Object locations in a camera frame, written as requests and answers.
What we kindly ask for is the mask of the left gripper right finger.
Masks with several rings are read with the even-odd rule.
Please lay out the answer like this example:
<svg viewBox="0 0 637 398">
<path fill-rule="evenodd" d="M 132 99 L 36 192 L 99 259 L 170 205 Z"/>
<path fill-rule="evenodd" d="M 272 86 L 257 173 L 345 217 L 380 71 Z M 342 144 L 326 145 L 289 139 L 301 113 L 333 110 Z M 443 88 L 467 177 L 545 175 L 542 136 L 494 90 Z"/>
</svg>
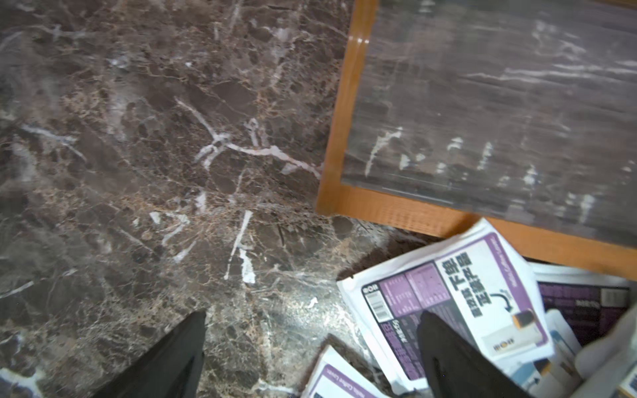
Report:
<svg viewBox="0 0 637 398">
<path fill-rule="evenodd" d="M 528 397 L 442 318 L 423 312 L 417 328 L 426 380 L 435 397 Z"/>
</svg>

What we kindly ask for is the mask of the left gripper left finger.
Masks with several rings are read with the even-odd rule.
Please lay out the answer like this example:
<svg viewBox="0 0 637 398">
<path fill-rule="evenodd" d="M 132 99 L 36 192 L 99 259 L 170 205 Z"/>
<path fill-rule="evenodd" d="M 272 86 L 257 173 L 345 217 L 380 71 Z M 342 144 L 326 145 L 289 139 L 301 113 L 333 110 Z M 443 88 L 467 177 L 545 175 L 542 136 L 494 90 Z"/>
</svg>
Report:
<svg viewBox="0 0 637 398">
<path fill-rule="evenodd" d="M 94 397 L 194 397 L 204 363 L 206 313 L 189 314 Z"/>
</svg>

